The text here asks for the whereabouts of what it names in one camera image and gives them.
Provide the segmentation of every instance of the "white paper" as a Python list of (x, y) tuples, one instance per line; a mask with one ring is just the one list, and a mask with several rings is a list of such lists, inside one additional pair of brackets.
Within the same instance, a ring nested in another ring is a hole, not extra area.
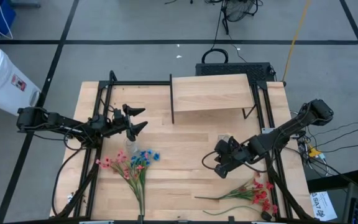
[(320, 221), (329, 221), (337, 218), (334, 207), (329, 199), (327, 192), (310, 194), (313, 205), (314, 216)]

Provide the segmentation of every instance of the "wooden table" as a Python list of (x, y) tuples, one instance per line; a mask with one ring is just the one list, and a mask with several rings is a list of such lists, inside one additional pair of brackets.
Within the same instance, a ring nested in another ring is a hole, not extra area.
[[(74, 119), (86, 121), (92, 116), (97, 86), (98, 82), (83, 82)], [(268, 93), (274, 121), (279, 126), (290, 119), (282, 83), (268, 83)], [(267, 127), (263, 94), (260, 93), (260, 96)], [(172, 124), (169, 86), (114, 86), (109, 103), (117, 108), (124, 103), (133, 108), (146, 108), (145, 112), (132, 120), (135, 124), (141, 121), (149, 122), (139, 134), (137, 143), (141, 149), (151, 148), (161, 153), (161, 160), (154, 162), (147, 171), (145, 220), (224, 221), (230, 215), (234, 216), (236, 221), (260, 220), (260, 213), (246, 208), (238, 208), (217, 216), (202, 212), (207, 210), (217, 213), (238, 205), (250, 205), (248, 201), (229, 199), (215, 202), (195, 198), (195, 196), (220, 196), (253, 177), (254, 172), (242, 166), (230, 172), (226, 179), (221, 179), (213, 170), (208, 170), (201, 165), (201, 158), (213, 151), (220, 134), (233, 135), (238, 141), (259, 134), (256, 110), (253, 110), (246, 120), (240, 109), (193, 111), (176, 114), (175, 124)], [(124, 140), (125, 134), (105, 138), (102, 158), (115, 156), (119, 149), (124, 148)], [(79, 146), (76, 141), (71, 141), (69, 144), (73, 147)], [(290, 141), (288, 147), (296, 148), (296, 142)], [(67, 149), (64, 160), (72, 154), (73, 151)], [(84, 154), (85, 152), (80, 152), (62, 170), (55, 202), (58, 212), (67, 203), (67, 196), (78, 188)], [(313, 216), (299, 155), (293, 151), (283, 150), (282, 161), (288, 189), (305, 211)], [(215, 165), (212, 156), (206, 160), (206, 163), (210, 166)], [(254, 167), (266, 169), (264, 161)], [(262, 175), (262, 178), (267, 180), (267, 176)], [(277, 190), (281, 216), (285, 217), (282, 194), (279, 189)], [(88, 199), (87, 193), (88, 191), (85, 193), (85, 201)], [(81, 207), (82, 215), (85, 214), (85, 205), (83, 203)], [(251, 206), (261, 210), (257, 205)], [(124, 180), (118, 174), (113, 174), (111, 170), (100, 170), (91, 218), (136, 220), (138, 214), (137, 200)]]

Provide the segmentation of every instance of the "yellow connector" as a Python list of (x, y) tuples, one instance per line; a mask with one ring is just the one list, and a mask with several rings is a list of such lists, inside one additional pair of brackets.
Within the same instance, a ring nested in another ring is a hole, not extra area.
[(311, 144), (308, 144), (308, 149), (310, 157), (316, 157), (321, 154), (321, 152), (317, 151), (316, 148), (313, 147)]

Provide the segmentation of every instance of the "black strap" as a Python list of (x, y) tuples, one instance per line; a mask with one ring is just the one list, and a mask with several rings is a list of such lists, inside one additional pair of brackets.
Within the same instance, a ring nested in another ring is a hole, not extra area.
[(205, 63), (205, 57), (211, 52), (221, 52), (224, 55), (224, 63), (227, 63), (229, 61), (229, 54), (227, 53), (227, 51), (225, 51), (223, 49), (211, 49), (211, 50), (205, 52), (205, 54), (203, 55), (203, 58), (201, 59), (201, 63)]

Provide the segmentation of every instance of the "white cable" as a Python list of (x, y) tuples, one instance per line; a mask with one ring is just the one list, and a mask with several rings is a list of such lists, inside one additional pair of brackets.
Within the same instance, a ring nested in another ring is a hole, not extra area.
[(8, 24), (7, 24), (7, 22), (6, 22), (6, 19), (5, 19), (5, 16), (4, 16), (4, 12), (2, 11), (1, 5), (0, 5), (0, 12), (1, 12), (2, 18), (4, 19), (5, 25), (6, 25), (7, 29), (8, 29), (9, 34), (11, 35), (11, 37), (8, 37), (8, 36), (4, 35), (4, 34), (1, 33), (1, 32), (0, 32), (0, 35), (12, 40), (12, 39), (13, 39), (13, 35), (12, 35), (12, 32), (11, 32), (11, 29), (9, 28), (9, 26), (8, 26)]

